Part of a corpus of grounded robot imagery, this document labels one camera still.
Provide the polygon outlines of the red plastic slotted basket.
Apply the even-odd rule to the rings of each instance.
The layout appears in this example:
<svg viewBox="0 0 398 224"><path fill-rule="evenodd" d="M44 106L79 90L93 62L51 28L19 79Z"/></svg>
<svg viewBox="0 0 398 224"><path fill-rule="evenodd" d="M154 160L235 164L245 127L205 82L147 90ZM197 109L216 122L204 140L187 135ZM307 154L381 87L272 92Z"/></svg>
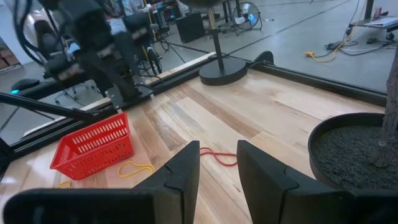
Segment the red plastic slotted basket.
<svg viewBox="0 0 398 224"><path fill-rule="evenodd" d="M81 180L134 155L126 113L61 138L50 168Z"/></svg>

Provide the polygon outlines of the wheeled cart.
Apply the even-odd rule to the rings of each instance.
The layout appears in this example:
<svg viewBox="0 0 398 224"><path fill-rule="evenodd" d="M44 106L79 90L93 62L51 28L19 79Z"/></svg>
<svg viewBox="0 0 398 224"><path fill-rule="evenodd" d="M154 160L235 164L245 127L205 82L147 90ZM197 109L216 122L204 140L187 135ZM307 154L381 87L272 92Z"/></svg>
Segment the wheeled cart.
<svg viewBox="0 0 398 224"><path fill-rule="evenodd" d="M393 40L395 35L392 33L398 30L398 16L379 16L377 18L363 19L350 24L346 30L349 35L353 27L367 27L374 29L384 29L386 31L386 40Z"/></svg>

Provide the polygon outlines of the black table edge rail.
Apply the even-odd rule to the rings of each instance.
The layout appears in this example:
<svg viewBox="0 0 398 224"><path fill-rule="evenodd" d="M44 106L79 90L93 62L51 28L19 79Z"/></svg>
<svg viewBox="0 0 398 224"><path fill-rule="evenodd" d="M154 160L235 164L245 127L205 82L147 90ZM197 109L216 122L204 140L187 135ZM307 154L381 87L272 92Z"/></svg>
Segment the black table edge rail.
<svg viewBox="0 0 398 224"><path fill-rule="evenodd" d="M171 73L170 75L166 75L164 78L157 77L155 81L146 85L155 90L153 95L161 94L171 88L196 78L199 76L199 69L212 61L213 57L209 56L200 62L194 63L194 65L190 65L187 68L183 68L177 72ZM293 70L277 67L270 62L247 63L246 66L252 70L257 70L279 78L312 86L341 96L370 103L372 105L386 106L387 95L376 90L368 90L366 88L360 88L353 85L335 82L333 80L326 80L304 73L295 72ZM114 115L118 109L122 110L136 106L139 103L148 100L149 97L150 96L139 98L139 100L134 104L121 103L119 106L115 106L112 100L106 100L104 103L94 106L94 108L89 108L86 111L82 110L97 116L99 118L97 121L79 121L65 117L65 121L56 121L52 124L46 124L43 128L40 128L38 131L34 131L32 134L29 134L27 137L24 137L22 140L11 145L8 145L0 138L0 166L6 166L16 159L20 159L44 146L58 141L67 134L106 119Z"/></svg>

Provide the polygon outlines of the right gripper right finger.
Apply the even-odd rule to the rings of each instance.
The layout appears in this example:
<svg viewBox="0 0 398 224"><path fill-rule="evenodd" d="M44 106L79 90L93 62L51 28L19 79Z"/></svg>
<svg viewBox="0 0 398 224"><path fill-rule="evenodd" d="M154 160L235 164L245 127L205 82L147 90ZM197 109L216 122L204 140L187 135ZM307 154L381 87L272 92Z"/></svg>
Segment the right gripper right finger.
<svg viewBox="0 0 398 224"><path fill-rule="evenodd" d="M237 143L253 224L398 224L398 191L334 189L248 141Z"/></svg>

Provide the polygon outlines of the white black globe table lamp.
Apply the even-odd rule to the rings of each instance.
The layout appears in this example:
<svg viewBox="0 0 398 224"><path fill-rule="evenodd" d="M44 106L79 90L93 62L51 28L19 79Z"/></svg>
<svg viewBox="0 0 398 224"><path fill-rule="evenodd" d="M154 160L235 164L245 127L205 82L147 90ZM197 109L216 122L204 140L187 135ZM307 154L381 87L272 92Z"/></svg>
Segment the white black globe table lamp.
<svg viewBox="0 0 398 224"><path fill-rule="evenodd" d="M221 86L236 82L247 74L246 62L238 58L223 56L221 52L213 7L223 0L180 0L189 7L202 7L207 9L209 18L210 34L212 35L216 60L204 65L200 71L200 81L208 86Z"/></svg>

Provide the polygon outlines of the black round plant pot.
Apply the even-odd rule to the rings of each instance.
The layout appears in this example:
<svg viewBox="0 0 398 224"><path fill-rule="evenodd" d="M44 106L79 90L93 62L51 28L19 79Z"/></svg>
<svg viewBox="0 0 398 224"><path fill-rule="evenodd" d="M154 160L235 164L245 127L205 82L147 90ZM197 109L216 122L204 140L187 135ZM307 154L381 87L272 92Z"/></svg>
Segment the black round plant pot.
<svg viewBox="0 0 398 224"><path fill-rule="evenodd" d="M316 126L308 139L316 179L343 189L398 190L398 128L387 152L389 165L378 168L371 164L383 118L382 113L348 113Z"/></svg>

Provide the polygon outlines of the black device with blue light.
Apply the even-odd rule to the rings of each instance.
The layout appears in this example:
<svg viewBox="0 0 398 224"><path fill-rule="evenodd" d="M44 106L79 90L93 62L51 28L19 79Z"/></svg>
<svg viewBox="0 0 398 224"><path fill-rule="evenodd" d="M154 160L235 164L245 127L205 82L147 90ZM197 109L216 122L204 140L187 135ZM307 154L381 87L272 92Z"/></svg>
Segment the black device with blue light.
<svg viewBox="0 0 398 224"><path fill-rule="evenodd" d="M37 79L22 79L19 80L18 82L16 82L15 84L13 84L11 86L11 94L15 95L17 93L19 93L22 90L28 89L28 88L32 88L36 85L38 85L40 83L40 80Z"/></svg>

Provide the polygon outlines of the black floor box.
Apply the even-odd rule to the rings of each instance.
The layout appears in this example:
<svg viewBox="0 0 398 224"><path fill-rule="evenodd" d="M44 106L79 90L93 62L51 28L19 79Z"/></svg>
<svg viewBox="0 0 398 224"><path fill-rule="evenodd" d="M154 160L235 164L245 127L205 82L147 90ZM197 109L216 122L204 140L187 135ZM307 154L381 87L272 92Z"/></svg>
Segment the black floor box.
<svg viewBox="0 0 398 224"><path fill-rule="evenodd" d="M199 12L178 18L175 20L175 23L180 40L185 44L205 36L203 19Z"/></svg>

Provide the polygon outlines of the yellow rubber band loop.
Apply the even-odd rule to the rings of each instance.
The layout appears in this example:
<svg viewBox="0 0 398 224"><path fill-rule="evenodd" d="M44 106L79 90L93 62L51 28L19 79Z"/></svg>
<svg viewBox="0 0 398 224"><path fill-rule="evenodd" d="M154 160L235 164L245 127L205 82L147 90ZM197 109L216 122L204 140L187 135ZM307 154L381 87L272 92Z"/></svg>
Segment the yellow rubber band loop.
<svg viewBox="0 0 398 224"><path fill-rule="evenodd" d="M122 169L129 164L133 165L134 167L137 167L137 169L128 174L123 174ZM148 170L150 172L150 174L153 174L155 172L155 167L152 164L137 164L134 161L126 161L126 162L123 162L119 166L119 168L117 170L117 175L120 178L128 178L128 177L132 177L144 170ZM72 187L72 183L70 181L66 181L66 182L62 182L61 184L59 184L57 186L57 189L70 189L71 187Z"/></svg>

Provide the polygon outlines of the red rubber band loop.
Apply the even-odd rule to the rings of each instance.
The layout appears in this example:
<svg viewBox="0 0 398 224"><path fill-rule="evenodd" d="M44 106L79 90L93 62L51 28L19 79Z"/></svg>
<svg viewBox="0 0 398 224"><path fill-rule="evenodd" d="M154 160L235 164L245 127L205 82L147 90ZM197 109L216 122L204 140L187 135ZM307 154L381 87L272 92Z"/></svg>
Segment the red rubber band loop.
<svg viewBox="0 0 398 224"><path fill-rule="evenodd" d="M233 167L236 166L238 164L237 161L233 162L233 163L225 163L222 160L219 159L219 156L227 156L227 157L234 157L236 158L236 154L230 153L230 152L215 152L213 151L211 148L209 147L201 147L200 148L200 155L204 156L204 155L212 155L214 157L214 159L221 164L222 166L225 167Z"/></svg>

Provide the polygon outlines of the black floor fan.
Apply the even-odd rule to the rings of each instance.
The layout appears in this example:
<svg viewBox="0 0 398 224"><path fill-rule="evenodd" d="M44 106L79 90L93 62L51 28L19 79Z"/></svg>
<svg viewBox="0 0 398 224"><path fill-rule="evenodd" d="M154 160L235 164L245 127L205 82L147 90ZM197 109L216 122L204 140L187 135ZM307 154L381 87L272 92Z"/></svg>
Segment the black floor fan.
<svg viewBox="0 0 398 224"><path fill-rule="evenodd" d="M260 27L257 29L262 29L261 12L254 3L249 1L240 2L234 8L233 22L235 27L243 31L256 29L258 23Z"/></svg>

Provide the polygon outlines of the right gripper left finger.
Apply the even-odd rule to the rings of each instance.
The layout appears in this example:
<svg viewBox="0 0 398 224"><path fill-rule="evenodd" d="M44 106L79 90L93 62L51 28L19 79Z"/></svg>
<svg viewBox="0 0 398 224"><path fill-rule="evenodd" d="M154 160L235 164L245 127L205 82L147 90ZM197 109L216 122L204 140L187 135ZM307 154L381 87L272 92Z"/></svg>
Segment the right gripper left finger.
<svg viewBox="0 0 398 224"><path fill-rule="evenodd" d="M200 143L191 141L131 189L32 189L11 197L4 224L193 224Z"/></svg>

